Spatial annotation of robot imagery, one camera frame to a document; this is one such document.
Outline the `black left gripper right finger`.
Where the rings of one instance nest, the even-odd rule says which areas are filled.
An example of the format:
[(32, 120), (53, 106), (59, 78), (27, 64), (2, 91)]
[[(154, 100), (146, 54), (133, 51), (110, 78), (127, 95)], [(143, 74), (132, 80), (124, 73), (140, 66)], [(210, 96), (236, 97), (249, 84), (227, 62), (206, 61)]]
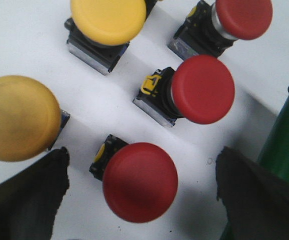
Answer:
[(235, 240), (289, 240), (289, 183), (239, 151), (216, 159), (217, 198)]

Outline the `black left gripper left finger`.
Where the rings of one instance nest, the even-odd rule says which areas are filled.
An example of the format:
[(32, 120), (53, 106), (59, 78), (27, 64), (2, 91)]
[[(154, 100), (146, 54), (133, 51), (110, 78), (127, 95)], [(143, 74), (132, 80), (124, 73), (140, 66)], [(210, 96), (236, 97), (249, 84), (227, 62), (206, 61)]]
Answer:
[(55, 149), (0, 183), (0, 240), (49, 240), (70, 186), (69, 152)]

